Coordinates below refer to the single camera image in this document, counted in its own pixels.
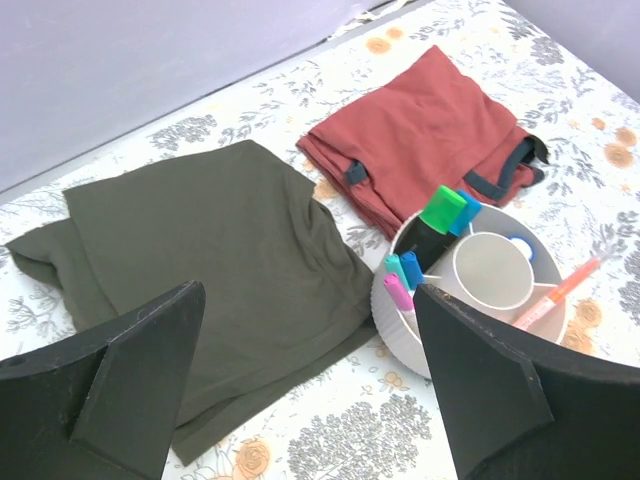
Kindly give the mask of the olive green folded cloth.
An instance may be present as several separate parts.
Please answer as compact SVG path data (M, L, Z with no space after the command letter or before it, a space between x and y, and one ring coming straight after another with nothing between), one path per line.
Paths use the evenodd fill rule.
M314 184L258 143L69 189L66 219L10 241L83 331L197 280L206 307L172 447L189 464L375 333L371 269Z

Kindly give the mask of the teal cap white marker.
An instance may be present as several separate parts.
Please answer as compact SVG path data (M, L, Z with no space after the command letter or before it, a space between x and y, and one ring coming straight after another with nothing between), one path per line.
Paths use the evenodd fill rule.
M389 274L394 273L397 275L398 279L405 289L409 288L400 257L397 254L388 255L384 259L384 266Z

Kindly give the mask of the pink cap white marker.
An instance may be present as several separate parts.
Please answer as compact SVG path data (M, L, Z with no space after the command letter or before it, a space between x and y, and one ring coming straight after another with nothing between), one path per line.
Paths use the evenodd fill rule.
M388 273L383 279L383 286L399 311L411 312L414 310L412 296L405 289L396 273Z

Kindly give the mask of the green cap black highlighter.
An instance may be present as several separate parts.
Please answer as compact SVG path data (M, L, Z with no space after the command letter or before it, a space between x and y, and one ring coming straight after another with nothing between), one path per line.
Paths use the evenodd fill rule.
M466 205L467 201L461 195L447 186L439 186L404 230L394 252L413 252L422 273L426 273L442 255L449 229Z

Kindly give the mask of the blue cap black highlighter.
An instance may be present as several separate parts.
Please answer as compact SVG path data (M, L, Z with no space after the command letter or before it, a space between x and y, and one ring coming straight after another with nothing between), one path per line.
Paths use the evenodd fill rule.
M457 190L456 193L466 201L466 205L453 221L449 233L459 237L466 232L470 223L482 210L483 204L464 190Z

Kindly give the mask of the white round divided organizer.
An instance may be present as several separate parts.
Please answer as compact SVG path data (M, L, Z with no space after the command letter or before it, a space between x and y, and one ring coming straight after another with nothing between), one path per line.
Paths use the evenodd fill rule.
M529 262L509 241L517 235L535 249ZM375 326L390 352L416 374L430 378L417 322L407 321L385 287L381 265L371 290ZM505 211L485 205L468 229L425 274L435 286L463 303L505 323L514 322L562 281L553 256L538 237Z

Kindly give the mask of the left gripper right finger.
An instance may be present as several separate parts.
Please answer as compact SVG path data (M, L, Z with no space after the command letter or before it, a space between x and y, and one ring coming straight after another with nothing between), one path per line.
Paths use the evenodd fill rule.
M431 284L414 305L458 478L638 478L637 368L548 342Z

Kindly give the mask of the red folded cloth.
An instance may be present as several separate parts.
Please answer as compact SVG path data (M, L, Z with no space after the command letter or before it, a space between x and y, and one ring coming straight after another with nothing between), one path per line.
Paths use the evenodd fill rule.
M393 239L445 185L502 207L543 181L546 145L437 46L297 142L351 203Z

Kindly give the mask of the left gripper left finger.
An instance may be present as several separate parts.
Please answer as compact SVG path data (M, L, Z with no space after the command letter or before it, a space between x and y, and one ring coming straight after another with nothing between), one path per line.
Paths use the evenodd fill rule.
M190 281L2 360L2 478L161 478L205 303Z

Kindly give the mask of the blue cap white marker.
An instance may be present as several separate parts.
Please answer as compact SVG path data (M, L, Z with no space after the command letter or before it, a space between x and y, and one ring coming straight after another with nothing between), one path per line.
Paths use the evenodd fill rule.
M424 275L418 258L413 251L408 251L400 256L400 263L407 280L408 289L415 290L418 285L424 283Z

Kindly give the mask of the orange pink pen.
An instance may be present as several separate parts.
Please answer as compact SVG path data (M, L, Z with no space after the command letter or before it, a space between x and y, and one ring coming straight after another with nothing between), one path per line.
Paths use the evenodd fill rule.
M569 294L589 278L612 255L612 250L606 250L590 258L523 313L513 323L513 326L527 331L564 301Z

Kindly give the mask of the blue and grey stubby marker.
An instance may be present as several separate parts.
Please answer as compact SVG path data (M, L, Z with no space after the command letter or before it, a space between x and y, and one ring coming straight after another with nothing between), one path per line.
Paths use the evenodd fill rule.
M523 256L532 262L535 258L535 249L533 245L525 238L517 235L509 237L509 241L523 254Z

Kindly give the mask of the floral table mat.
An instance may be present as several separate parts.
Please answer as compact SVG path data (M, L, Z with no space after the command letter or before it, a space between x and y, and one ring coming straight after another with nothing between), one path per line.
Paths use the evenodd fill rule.
M110 144L86 166L4 203L10 241L67 210L63 191L174 156L251 138L304 173L345 242L371 267L387 248L295 147L309 128L438 46L548 146L539 186L508 212L571 273L616 254L573 294L563 344L639 362L639 107L501 1L434 1L257 74ZM168 479L451 479L431 383L373 338Z

